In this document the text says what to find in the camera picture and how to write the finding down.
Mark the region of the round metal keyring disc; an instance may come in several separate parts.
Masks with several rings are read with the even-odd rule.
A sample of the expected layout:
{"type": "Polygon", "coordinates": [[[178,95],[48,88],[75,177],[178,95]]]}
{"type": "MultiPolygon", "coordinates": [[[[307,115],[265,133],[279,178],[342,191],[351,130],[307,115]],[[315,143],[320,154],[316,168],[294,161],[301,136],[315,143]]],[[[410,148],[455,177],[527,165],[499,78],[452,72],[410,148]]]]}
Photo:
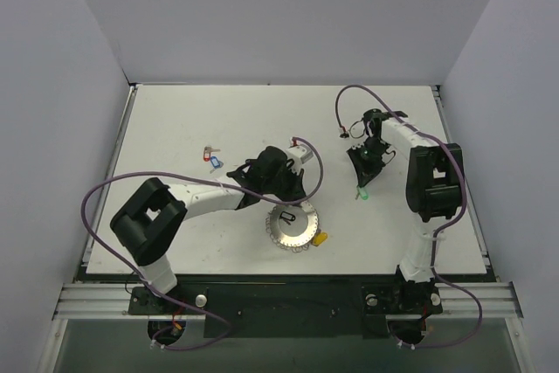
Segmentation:
{"type": "Polygon", "coordinates": [[[308,202],[297,205],[276,205],[266,216],[266,232],[279,248],[290,252],[304,252],[319,232],[319,215],[308,202]],[[293,213],[296,220],[291,224],[279,219],[282,211],[293,213]]]}

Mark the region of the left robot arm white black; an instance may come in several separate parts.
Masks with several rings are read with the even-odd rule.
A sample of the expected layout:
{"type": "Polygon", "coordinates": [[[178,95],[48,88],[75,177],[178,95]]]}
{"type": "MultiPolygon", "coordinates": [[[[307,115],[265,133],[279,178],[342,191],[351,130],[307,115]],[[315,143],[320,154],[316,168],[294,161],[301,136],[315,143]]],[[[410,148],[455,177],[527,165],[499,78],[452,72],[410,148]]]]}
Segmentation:
{"type": "Polygon", "coordinates": [[[110,221],[110,229],[132,256],[152,289],[148,302],[167,314],[178,306],[177,279],[166,256],[183,221],[215,211],[238,211],[264,197],[287,203],[307,196],[302,166],[314,157],[308,146],[268,146],[225,176],[205,183],[168,185],[144,181],[110,221]]]}

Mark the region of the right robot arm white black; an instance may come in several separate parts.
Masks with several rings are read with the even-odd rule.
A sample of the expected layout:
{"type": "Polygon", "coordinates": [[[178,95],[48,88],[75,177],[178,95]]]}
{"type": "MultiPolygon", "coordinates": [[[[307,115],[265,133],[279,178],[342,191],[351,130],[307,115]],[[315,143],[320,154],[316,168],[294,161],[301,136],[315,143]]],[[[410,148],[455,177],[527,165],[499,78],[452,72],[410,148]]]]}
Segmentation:
{"type": "Polygon", "coordinates": [[[421,291],[432,294],[434,260],[445,229],[437,227],[436,221],[443,218],[455,224],[465,212],[462,148],[420,134],[401,111],[391,114],[373,108],[363,114],[361,123],[361,141],[347,150],[359,191],[380,175],[389,149],[405,158],[408,165],[405,199],[416,222],[397,265],[402,282],[390,289],[390,300],[395,308],[409,311],[421,301],[421,291]]]}

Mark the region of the green tag key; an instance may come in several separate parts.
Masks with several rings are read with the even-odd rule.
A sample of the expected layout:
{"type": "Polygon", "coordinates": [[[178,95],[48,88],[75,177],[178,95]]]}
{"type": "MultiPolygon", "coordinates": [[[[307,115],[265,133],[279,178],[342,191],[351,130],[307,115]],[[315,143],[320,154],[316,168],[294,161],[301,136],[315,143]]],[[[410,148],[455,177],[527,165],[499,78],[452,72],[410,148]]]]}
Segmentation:
{"type": "Polygon", "coordinates": [[[365,188],[357,186],[356,187],[356,195],[355,195],[355,200],[368,200],[369,199],[369,194],[366,191],[365,188]]]}

